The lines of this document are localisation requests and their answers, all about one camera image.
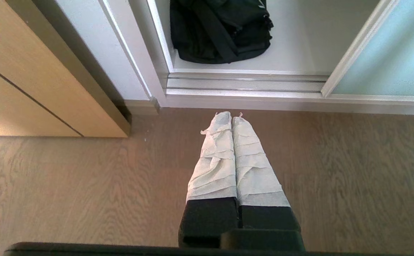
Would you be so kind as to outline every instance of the closet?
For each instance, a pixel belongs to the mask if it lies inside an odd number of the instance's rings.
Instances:
[[[147,2],[168,89],[320,92],[379,0],[267,0],[274,24],[270,48],[230,64],[181,60],[171,43],[169,1]]]

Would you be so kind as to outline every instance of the baseboard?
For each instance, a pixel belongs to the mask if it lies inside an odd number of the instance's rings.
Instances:
[[[218,109],[256,109],[311,112],[356,112],[414,115],[414,97],[291,94],[291,97],[230,97],[205,95],[167,95],[165,107]]]
[[[132,115],[158,115],[159,104],[156,99],[145,100],[124,100],[116,102],[115,105],[122,112],[129,111]]]

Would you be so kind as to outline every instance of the wood grain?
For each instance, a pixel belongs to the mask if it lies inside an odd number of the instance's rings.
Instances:
[[[0,0],[0,73],[83,136],[129,134],[129,123],[30,0]]]
[[[0,254],[23,240],[177,246],[218,111],[133,116],[126,139],[0,138]],[[309,251],[414,254],[414,116],[243,112]]]
[[[0,136],[80,136],[0,77]]]

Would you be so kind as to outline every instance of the black platform edge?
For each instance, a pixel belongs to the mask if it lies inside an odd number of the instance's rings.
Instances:
[[[235,229],[221,235],[227,250],[305,251],[302,235],[295,230]]]
[[[20,242],[9,246],[4,256],[398,256],[396,254],[365,254],[346,252],[221,250],[205,248],[174,248],[116,246],[95,244],[62,244]]]

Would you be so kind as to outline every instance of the bag strap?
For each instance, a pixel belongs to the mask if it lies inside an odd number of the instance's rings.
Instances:
[[[233,62],[237,58],[237,46],[215,13],[202,0],[194,0],[191,9],[196,13],[221,57],[228,63]]]

